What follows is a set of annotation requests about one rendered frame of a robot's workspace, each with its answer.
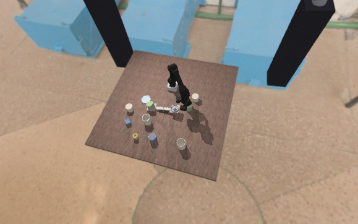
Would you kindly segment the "small blue block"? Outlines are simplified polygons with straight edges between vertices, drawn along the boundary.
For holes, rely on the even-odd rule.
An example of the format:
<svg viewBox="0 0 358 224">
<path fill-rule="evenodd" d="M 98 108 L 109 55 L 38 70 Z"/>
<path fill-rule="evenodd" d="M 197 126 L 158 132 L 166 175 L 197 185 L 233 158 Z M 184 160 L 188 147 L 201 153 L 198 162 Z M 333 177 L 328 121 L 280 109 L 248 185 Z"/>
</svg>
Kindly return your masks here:
<svg viewBox="0 0 358 224">
<path fill-rule="evenodd" d="M 126 121 L 128 126 L 132 124 L 129 118 L 125 119 L 125 121 Z"/>
</svg>

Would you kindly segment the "blue cylinder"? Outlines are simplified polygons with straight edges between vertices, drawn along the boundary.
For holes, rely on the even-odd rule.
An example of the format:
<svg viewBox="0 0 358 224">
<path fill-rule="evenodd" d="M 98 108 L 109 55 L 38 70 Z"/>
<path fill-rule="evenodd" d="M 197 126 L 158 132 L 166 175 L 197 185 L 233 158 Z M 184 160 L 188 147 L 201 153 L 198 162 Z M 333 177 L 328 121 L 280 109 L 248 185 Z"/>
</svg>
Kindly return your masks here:
<svg viewBox="0 0 358 224">
<path fill-rule="evenodd" d="M 156 142 L 157 138 L 156 138 L 156 135 L 154 133 L 151 133 L 149 136 L 148 136 L 150 142 Z"/>
</svg>

